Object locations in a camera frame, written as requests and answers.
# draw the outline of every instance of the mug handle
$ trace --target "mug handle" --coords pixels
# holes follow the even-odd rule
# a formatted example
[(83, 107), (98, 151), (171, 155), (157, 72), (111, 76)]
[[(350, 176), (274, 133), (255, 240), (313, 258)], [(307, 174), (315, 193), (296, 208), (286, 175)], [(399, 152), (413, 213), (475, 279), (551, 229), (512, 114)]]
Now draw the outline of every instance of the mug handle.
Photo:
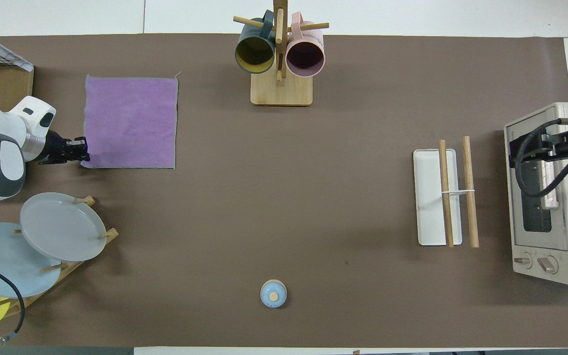
[(290, 29), (293, 31), (293, 38), (295, 39), (304, 38), (304, 35), (302, 34), (302, 22), (304, 22), (302, 12), (297, 11), (296, 13), (293, 13), (293, 22), (290, 24)]
[(273, 11), (266, 10), (266, 12), (264, 12), (264, 17), (262, 17), (262, 22), (264, 22), (264, 25), (262, 25), (262, 30), (260, 31), (261, 38), (269, 38), (269, 34), (271, 33), (271, 31), (273, 31), (274, 20), (275, 16), (273, 14)]

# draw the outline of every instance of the white tray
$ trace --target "white tray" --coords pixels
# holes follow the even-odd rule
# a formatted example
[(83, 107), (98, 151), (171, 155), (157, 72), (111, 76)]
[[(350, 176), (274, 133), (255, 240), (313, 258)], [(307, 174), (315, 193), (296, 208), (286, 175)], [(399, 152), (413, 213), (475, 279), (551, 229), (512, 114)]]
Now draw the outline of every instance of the white tray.
[[(446, 159), (448, 160), (449, 191), (457, 191), (459, 182), (455, 150), (447, 149)], [(413, 151), (413, 175), (415, 177), (418, 241), (420, 245), (446, 245), (439, 150), (418, 149)], [(459, 196), (451, 195), (451, 220), (453, 222), (453, 244), (462, 244)]]

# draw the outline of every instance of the mug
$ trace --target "mug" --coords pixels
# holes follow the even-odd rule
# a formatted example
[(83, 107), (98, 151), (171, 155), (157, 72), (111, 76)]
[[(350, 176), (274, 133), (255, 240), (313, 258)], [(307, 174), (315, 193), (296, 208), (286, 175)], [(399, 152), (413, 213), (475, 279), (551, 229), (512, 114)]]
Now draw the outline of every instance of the mug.
[(235, 58), (239, 67), (251, 74), (266, 72), (275, 61), (275, 32), (273, 31), (273, 11), (266, 10), (263, 18), (254, 18), (262, 22), (262, 28), (244, 25), (236, 44)]
[(313, 22), (304, 21), (302, 13), (293, 13), (290, 27), (292, 34), (288, 36), (286, 46), (286, 67), (297, 76), (307, 78), (315, 76), (324, 67), (325, 52), (323, 33), (321, 30), (302, 31), (302, 25)]

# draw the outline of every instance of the dark teal mug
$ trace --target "dark teal mug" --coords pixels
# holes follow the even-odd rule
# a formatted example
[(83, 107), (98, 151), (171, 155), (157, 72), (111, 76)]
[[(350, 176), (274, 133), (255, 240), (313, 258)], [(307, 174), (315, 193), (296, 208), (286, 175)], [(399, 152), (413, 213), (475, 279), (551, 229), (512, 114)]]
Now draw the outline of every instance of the dark teal mug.
[(275, 32), (273, 31), (273, 11), (266, 10), (262, 28), (244, 25), (235, 50), (238, 66), (251, 74), (266, 72), (275, 62)]

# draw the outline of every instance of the white floor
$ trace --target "white floor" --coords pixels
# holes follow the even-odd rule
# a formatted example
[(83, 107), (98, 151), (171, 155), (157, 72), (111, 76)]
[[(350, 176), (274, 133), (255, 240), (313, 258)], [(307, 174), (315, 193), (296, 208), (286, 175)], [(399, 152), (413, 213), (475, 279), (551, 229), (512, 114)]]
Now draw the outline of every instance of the white floor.
[[(0, 36), (239, 33), (270, 0), (0, 0)], [(329, 22), (327, 35), (566, 37), (568, 0), (293, 0), (289, 13)], [(350, 348), (139, 348), (136, 355), (331, 355)], [(360, 349), (414, 353), (448, 349)]]

